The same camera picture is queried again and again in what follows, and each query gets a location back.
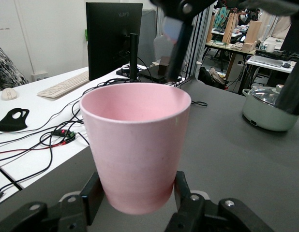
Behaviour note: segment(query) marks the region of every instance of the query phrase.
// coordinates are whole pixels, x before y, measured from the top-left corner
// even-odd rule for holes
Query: black face mask
[[[18,118],[13,118],[13,115],[20,113]],[[13,132],[20,131],[27,128],[25,120],[29,114],[29,110],[15,108],[10,110],[8,114],[0,121],[0,131],[3,132]]]

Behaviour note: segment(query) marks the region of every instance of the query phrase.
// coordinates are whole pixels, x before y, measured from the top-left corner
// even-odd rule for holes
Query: white wall
[[[107,0],[90,0],[106,2]],[[0,0],[0,47],[21,73],[58,75],[88,66],[86,0]],[[155,9],[149,0],[140,2]]]

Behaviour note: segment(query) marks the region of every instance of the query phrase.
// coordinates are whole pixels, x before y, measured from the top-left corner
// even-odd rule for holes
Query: black mouse
[[[289,68],[290,67],[290,64],[288,64],[288,63],[285,63],[285,64],[283,64],[283,66],[282,66],[283,68]]]

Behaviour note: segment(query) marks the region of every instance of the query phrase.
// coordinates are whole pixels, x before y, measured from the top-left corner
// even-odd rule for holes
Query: huawei logo
[[[119,13],[119,17],[123,18],[123,17],[128,17],[129,16],[129,12],[121,12]]]

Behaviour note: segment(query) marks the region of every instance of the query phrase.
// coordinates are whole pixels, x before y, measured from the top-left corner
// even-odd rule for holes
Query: pink cup
[[[80,109],[105,195],[117,210],[146,214],[170,198],[190,96],[152,83],[100,87]]]

